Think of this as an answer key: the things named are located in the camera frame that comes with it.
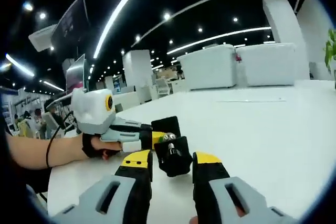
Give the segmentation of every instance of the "white pillar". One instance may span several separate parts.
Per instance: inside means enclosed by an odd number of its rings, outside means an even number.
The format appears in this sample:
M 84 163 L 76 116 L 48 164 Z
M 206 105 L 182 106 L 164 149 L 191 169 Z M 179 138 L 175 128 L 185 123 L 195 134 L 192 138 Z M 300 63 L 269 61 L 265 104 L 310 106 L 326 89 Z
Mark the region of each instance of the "white pillar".
M 149 50 L 129 51 L 122 57 L 127 86 L 143 87 L 152 82 L 152 66 Z
M 294 43 L 297 47 L 296 79 L 309 79 L 306 43 L 288 0 L 262 0 L 262 5 L 272 27 L 275 42 Z
M 310 71 L 314 79 L 333 80 L 324 63 L 326 53 L 323 49 L 329 39 L 328 30 L 334 29 L 327 11 L 319 0 L 304 0 L 296 17 L 306 41 Z
M 112 76 L 106 76 L 105 77 L 105 86 L 107 89 L 113 91 L 114 90 L 114 84 L 113 84 L 113 78 Z

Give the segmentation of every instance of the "monitor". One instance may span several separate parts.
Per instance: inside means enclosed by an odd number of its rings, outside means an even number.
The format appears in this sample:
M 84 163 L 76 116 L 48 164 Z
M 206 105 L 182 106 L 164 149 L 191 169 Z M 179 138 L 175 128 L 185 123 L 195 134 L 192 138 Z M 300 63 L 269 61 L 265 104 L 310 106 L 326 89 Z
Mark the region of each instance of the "monitor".
M 67 70 L 66 73 L 66 92 L 72 93 L 74 88 L 84 87 L 88 91 L 87 76 L 89 74 L 88 64 L 85 59 L 85 54 L 78 58 Z
M 85 0 L 75 0 L 63 14 L 51 35 L 51 44 L 55 48 L 58 62 L 78 57 L 75 57 L 75 54 L 79 41 L 89 31 L 89 27 Z

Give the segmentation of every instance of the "white wall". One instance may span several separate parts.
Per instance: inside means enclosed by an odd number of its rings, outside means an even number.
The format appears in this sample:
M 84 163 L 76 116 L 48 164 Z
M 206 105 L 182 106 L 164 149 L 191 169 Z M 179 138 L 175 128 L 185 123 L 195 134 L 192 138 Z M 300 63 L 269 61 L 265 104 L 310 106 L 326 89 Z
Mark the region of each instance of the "white wall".
M 275 41 L 296 45 L 296 79 L 309 79 L 306 42 L 288 0 L 262 0 L 262 5 Z
M 332 80 L 324 64 L 323 48 L 328 40 L 328 30 L 334 28 L 331 18 L 319 0 L 304 0 L 297 19 L 306 42 L 310 71 L 315 79 Z

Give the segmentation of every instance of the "white sofa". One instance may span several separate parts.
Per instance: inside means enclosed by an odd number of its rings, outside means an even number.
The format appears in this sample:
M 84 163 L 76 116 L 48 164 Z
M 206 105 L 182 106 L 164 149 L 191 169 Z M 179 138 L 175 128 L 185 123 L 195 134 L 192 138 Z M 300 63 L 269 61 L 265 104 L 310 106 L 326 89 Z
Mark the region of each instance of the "white sofa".
M 219 45 L 178 57 L 187 89 L 234 86 L 236 84 L 234 51 L 232 45 Z
M 295 45 L 276 43 L 236 49 L 244 64 L 248 86 L 293 85 Z

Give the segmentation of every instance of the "human arm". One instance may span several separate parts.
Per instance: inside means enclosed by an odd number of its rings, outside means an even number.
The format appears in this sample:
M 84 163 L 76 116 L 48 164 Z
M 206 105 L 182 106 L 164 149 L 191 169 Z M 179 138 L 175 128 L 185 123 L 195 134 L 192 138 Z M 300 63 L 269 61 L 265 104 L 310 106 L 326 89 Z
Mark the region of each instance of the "human arm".
M 11 136 L 6 134 L 9 151 L 13 160 L 21 167 L 27 169 L 43 169 L 47 167 L 46 152 L 50 140 Z M 99 137 L 92 136 L 92 147 L 96 150 L 121 150 L 119 142 L 103 143 Z M 64 165 L 72 161 L 87 159 L 82 150 L 82 134 L 71 138 L 56 138 L 53 140 L 49 151 L 49 166 Z

